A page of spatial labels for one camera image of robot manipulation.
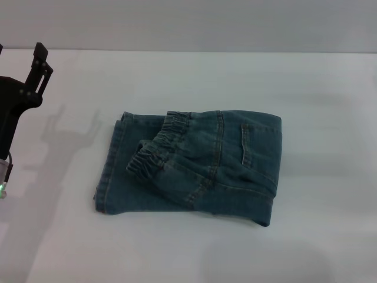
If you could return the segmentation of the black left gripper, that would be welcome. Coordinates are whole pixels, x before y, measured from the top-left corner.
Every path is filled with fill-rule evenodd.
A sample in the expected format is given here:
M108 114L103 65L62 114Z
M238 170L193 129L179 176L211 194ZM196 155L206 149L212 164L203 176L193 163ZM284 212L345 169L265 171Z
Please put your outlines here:
M6 160L14 138L20 116L31 108L42 104L53 69L47 63L48 50L36 43L31 70L26 81L1 76L1 159Z

